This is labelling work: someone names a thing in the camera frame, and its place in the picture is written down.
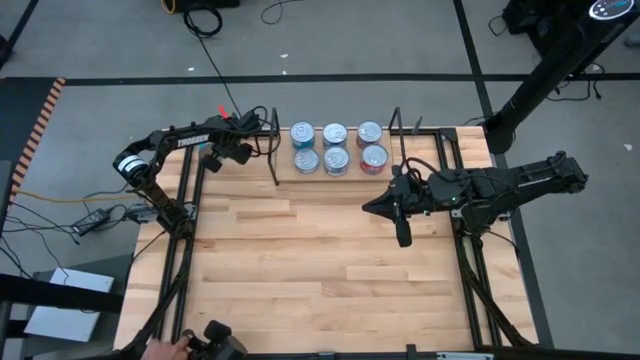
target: black mount post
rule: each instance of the black mount post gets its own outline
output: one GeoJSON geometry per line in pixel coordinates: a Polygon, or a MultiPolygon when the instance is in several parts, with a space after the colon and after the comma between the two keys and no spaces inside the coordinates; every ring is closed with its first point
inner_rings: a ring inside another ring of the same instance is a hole
{"type": "Polygon", "coordinates": [[[489,151],[503,154],[511,148],[516,128],[533,110],[606,39],[625,27],[619,20],[632,9],[633,0],[600,0],[558,40],[520,85],[502,110],[483,123],[489,151]]]}

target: power adapter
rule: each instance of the power adapter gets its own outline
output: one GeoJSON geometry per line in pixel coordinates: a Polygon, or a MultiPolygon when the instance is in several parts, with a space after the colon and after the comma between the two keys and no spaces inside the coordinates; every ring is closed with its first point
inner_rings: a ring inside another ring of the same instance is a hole
{"type": "Polygon", "coordinates": [[[108,212],[98,209],[75,222],[71,225],[71,229],[79,236],[84,236],[86,233],[107,222],[110,218],[111,216],[108,212]]]}

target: gray floor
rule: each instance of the gray floor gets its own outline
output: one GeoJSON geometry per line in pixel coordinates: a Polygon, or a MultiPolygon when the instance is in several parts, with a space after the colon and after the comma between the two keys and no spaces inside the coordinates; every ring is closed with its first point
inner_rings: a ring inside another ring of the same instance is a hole
{"type": "MultiPolygon", "coordinates": [[[[8,36],[26,0],[0,5],[0,33],[8,36]]],[[[271,1],[247,0],[223,10],[225,27],[208,48],[226,75],[324,73],[470,73],[451,1],[307,0],[285,5],[282,22],[260,22],[271,1]]],[[[465,0],[484,73],[527,73],[538,61],[526,38],[487,28],[506,0],[465,0]]],[[[496,21],[495,26],[502,24],[496,21]]],[[[640,31],[640,23],[632,28],[640,31]]],[[[640,71],[640,50],[613,44],[598,59],[608,72],[640,71]]],[[[79,78],[209,76],[197,40],[179,17],[156,1],[42,0],[0,76],[79,78]]],[[[580,96],[575,83],[563,96],[580,96]]],[[[499,109],[518,86],[487,84],[499,109]]],[[[388,120],[401,106],[405,121],[457,125],[482,114],[473,83],[367,82],[230,85],[239,106],[276,106],[283,124],[305,119],[388,120]]],[[[640,353],[637,329],[640,278],[633,259],[640,225],[635,176],[640,126],[640,82],[601,82],[601,101],[545,102],[522,125],[511,165],[539,160],[558,149],[575,156],[591,175],[587,190],[548,196],[523,208],[523,217],[552,335],[559,348],[640,353]],[[625,144],[634,146],[631,151],[625,144]]],[[[122,180],[111,167],[125,144],[170,124],[202,121],[219,104],[231,109],[219,85],[66,87],[29,170],[25,190],[80,197],[113,190],[122,180]]],[[[19,196],[58,223],[72,223],[82,206],[51,205],[19,196]]],[[[39,222],[24,211],[12,215],[39,222]]],[[[130,224],[90,234],[76,246],[64,234],[46,233],[65,266],[131,253],[137,228],[130,224]]],[[[29,271],[55,262],[35,234],[7,234],[29,271]]],[[[15,273],[7,262],[0,271],[15,273]]]]}

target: wooden tabletop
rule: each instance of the wooden tabletop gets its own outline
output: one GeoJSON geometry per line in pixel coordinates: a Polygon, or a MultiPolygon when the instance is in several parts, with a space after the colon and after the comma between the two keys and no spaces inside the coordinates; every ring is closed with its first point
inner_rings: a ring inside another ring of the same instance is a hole
{"type": "MultiPolygon", "coordinates": [[[[491,166],[482,129],[457,131],[465,167],[491,166]]],[[[285,140],[281,146],[288,147],[285,140]]],[[[390,141],[390,156],[398,163],[399,141],[390,141]]],[[[433,137],[408,137],[406,145],[409,156],[438,167],[433,137]]],[[[283,169],[292,166],[291,152],[278,156],[277,172],[289,173],[283,169]]],[[[182,158],[172,153],[158,176],[170,196],[182,158]]],[[[349,171],[360,169],[352,165],[349,171]]],[[[429,171],[421,171],[426,178],[429,171]]],[[[207,173],[184,328],[201,333],[210,320],[221,321],[251,353],[398,352],[406,344],[419,351],[471,350],[449,215],[412,218],[413,245],[401,249],[390,221],[361,210],[390,179],[366,180],[287,181],[276,187],[264,158],[245,166],[227,161],[220,173],[207,173]]],[[[506,223],[492,230],[510,238],[506,223]]],[[[136,251],[160,231],[157,224],[143,226],[136,251]]],[[[132,265],[115,348],[134,337],[157,303],[167,240],[161,238],[132,265]]],[[[483,240],[496,303],[523,336],[536,341],[513,247],[491,234],[483,240]]],[[[476,304],[488,342],[484,310],[476,304]]],[[[172,310],[167,319],[173,319],[172,310]]]]}

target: human hand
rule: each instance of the human hand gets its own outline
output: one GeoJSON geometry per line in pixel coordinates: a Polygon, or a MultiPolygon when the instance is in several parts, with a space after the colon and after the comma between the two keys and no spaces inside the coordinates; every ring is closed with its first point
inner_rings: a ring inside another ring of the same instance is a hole
{"type": "Polygon", "coordinates": [[[175,344],[152,339],[141,360],[187,360],[187,345],[189,345],[189,338],[186,336],[175,344]]]}

